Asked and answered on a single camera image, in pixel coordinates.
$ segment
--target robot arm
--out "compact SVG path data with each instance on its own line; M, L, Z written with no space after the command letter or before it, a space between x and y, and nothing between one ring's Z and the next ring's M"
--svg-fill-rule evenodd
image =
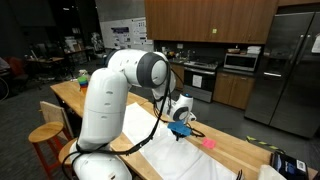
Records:
M160 116L164 112L173 120L195 119L191 113L192 97L180 95L176 102L167 97L169 89L171 92L175 87L175 77L163 54L119 50L109 57L107 64L108 68L99 69L91 76L80 137L70 149L70 153L75 153L70 158L80 179L131 178L124 163L115 156L116 152L88 153L87 150L98 149L120 136L127 95L132 85L152 89ZM146 138L134 148L138 150L150 139L152 137ZM77 157L80 147L86 153Z

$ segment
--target handle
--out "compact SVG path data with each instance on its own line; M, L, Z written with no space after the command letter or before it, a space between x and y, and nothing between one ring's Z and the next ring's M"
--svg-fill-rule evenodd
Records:
M301 46L301 44L302 44L303 37L304 37L304 35L300 35L298 44L297 44L296 49L295 49L295 51L294 51L294 53L293 53L293 56L292 56L291 61L290 61L290 64L293 63L293 61L296 59L296 57L297 57L297 55L298 55L299 48L300 48L300 46Z
M193 68L184 68L185 71L192 71L192 72L197 72L200 74L206 74L206 75L210 75L210 76L214 76L215 72L210 72L210 71L204 71L204 70L198 70L198 69L193 69Z
M309 42L309 40L310 40L310 37L311 37L311 36L308 35L307 38L306 38L306 41L305 41L304 44L303 44L303 47L302 47L302 49L301 49L301 53L300 53L300 55L299 55L299 57L298 57L298 59L297 59L297 62L296 62L297 65L300 63L300 61L301 61L301 59L302 59L303 52L305 51L305 49L306 49L306 47L307 47L307 45L308 45L308 42Z
M268 73L268 72L263 72L264 75L266 76L274 76L274 77L281 77L281 74L274 74L274 73Z

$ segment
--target refrigerator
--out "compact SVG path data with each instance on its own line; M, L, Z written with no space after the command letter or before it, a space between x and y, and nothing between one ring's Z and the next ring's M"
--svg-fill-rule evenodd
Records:
M320 126L320 12L275 15L245 117L313 137Z

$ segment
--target wooden cabinet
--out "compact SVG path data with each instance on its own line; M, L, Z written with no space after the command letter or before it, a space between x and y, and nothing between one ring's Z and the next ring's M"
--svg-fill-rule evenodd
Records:
M213 93L213 100L224 104L229 103L234 76L227 73L218 73Z
M226 41L264 44L276 10L276 0L234 0Z
M267 41L273 15L277 11L277 1L256 0L254 2L245 42L264 44Z
M253 85L253 78L234 76L229 104L240 109L245 109L247 107Z
M206 41L211 5L211 0L145 0L148 39Z
M264 44L278 0L145 0L148 38Z
M173 64L171 63L171 69L172 71L175 72L175 77L176 77L176 89L177 90L183 90L183 82L184 82L184 66L183 65L178 65L178 64Z
M252 0L234 0L228 23L227 42L246 42L247 31L252 15Z
M254 85L254 78L219 72L213 100L245 109Z

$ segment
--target blue object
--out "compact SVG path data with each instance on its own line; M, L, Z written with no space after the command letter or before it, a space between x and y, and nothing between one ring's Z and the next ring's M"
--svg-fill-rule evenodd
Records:
M188 94L188 93L182 94L182 96L187 97L187 98L192 98L192 96L190 94Z
M183 121L170 122L168 128L184 136L190 136L191 129L183 124Z

